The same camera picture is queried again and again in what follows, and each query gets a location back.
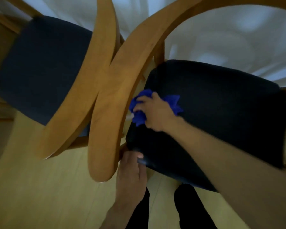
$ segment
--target dining chair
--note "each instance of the dining chair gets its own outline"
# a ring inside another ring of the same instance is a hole
[[[46,125],[40,139],[42,143],[46,137],[42,145],[46,148],[38,150],[38,156],[48,158],[68,148],[87,146],[99,80],[124,41],[112,1],[97,0],[94,33],[43,16],[22,0],[7,1],[32,20],[21,29],[0,15],[0,23],[18,34],[0,66],[0,97]],[[51,149],[53,145],[60,151]]]
[[[143,21],[113,58],[91,120],[88,168],[109,180],[120,158],[120,135],[139,77],[154,57],[145,89],[160,97],[180,95],[187,122],[281,169],[286,131],[286,88],[254,75],[201,62],[164,58],[165,38],[186,19],[215,8],[265,5],[286,10],[286,0],[176,0]],[[141,163],[167,176],[211,191],[214,186],[169,135],[131,124],[122,150],[144,154]]]

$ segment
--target microfiber cloth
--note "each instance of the microfiber cloth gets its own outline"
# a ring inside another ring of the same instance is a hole
[[[145,120],[146,120],[146,115],[144,112],[142,111],[133,112],[134,107],[137,104],[142,103],[142,101],[137,101],[137,98],[140,96],[147,96],[151,98],[152,93],[153,93],[152,90],[145,89],[141,91],[136,97],[134,97],[130,102],[129,110],[131,111],[131,113],[134,114],[134,118],[132,119],[132,122],[135,123],[136,126],[145,124]],[[179,95],[168,95],[162,98],[162,100],[168,102],[168,104],[170,105],[170,108],[172,109],[175,115],[177,115],[179,112],[183,112],[183,109],[180,108],[179,105],[177,105],[179,98],[180,98]]]

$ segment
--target dark blue seat cushion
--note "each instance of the dark blue seat cushion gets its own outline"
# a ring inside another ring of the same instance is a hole
[[[92,32],[57,18],[36,17],[14,42],[0,67],[0,96],[46,125],[80,70]],[[87,135],[88,127],[81,134]]]
[[[206,63],[169,60],[154,69],[145,89],[180,95],[187,122],[265,162],[282,168],[286,95],[268,80]],[[169,135],[131,124],[127,146],[148,167],[216,191],[191,156]]]

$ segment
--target white fabric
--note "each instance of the white fabric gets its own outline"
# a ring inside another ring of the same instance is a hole
[[[96,0],[24,1],[44,15],[93,30]],[[113,0],[123,37],[173,1]],[[286,11],[244,5],[202,13],[168,36],[165,55],[242,70],[286,86]]]

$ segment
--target black pants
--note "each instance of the black pants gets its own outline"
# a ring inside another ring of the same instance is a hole
[[[217,229],[213,220],[204,208],[194,187],[180,185],[174,194],[175,206],[179,213],[181,229],[208,228]],[[149,191],[146,188],[143,200],[134,210],[126,229],[148,229]]]

